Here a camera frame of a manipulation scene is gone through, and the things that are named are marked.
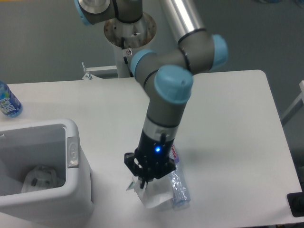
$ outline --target trash bin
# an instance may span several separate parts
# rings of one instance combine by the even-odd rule
[[[21,193],[37,165],[54,169],[63,186]],[[38,223],[89,215],[91,176],[72,120],[0,127],[0,212]]]

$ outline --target robotic arm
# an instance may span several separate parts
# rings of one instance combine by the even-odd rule
[[[136,37],[137,34],[148,37],[150,29],[143,19],[142,0],[75,0],[75,3],[84,23],[116,18],[122,26],[114,31],[127,30],[130,34],[141,28],[142,32],[133,36],[120,36],[121,48],[126,40],[131,48],[146,44]],[[132,56],[131,64],[125,61],[150,98],[139,145],[134,153],[124,156],[124,163],[142,181],[141,188],[175,170],[169,152],[190,98],[192,74],[220,66],[228,58],[224,39],[207,33],[192,0],[160,0],[160,3],[178,47],[164,55],[144,49]]]

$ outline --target light blue joint cap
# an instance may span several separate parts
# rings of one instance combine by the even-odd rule
[[[144,57],[145,55],[147,55],[149,53],[155,53],[155,52],[152,50],[149,50],[149,49],[143,49],[143,50],[140,50],[139,52],[137,52],[134,55],[134,57],[132,58],[130,69],[131,69],[131,72],[132,72],[133,76],[135,77],[135,79],[136,79],[135,71],[136,71],[136,67],[137,67],[139,61],[142,59],[142,57]]]
[[[79,6],[79,3],[78,3],[78,0],[74,0],[74,3],[75,3],[75,6],[76,6],[76,9],[78,11],[78,14],[82,20],[82,22],[84,23],[84,25],[92,25],[87,19],[86,17],[84,16],[83,12],[81,11],[80,9],[80,6]]]
[[[191,96],[193,78],[190,71],[175,65],[162,66],[154,79],[158,94],[166,101],[181,105]]]
[[[228,47],[221,35],[212,35],[214,43],[214,58],[211,69],[224,65],[228,59]]]

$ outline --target silver metal tube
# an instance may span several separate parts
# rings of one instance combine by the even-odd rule
[[[110,5],[110,0],[78,0],[78,2],[85,11],[93,14],[104,12]]]
[[[194,30],[205,28],[192,0],[160,0],[160,4],[176,41]]]

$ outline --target blue bottle label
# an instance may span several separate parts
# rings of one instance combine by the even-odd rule
[[[11,92],[6,92],[4,98],[0,100],[0,110],[5,115],[14,115],[21,108],[21,103],[17,97]]]

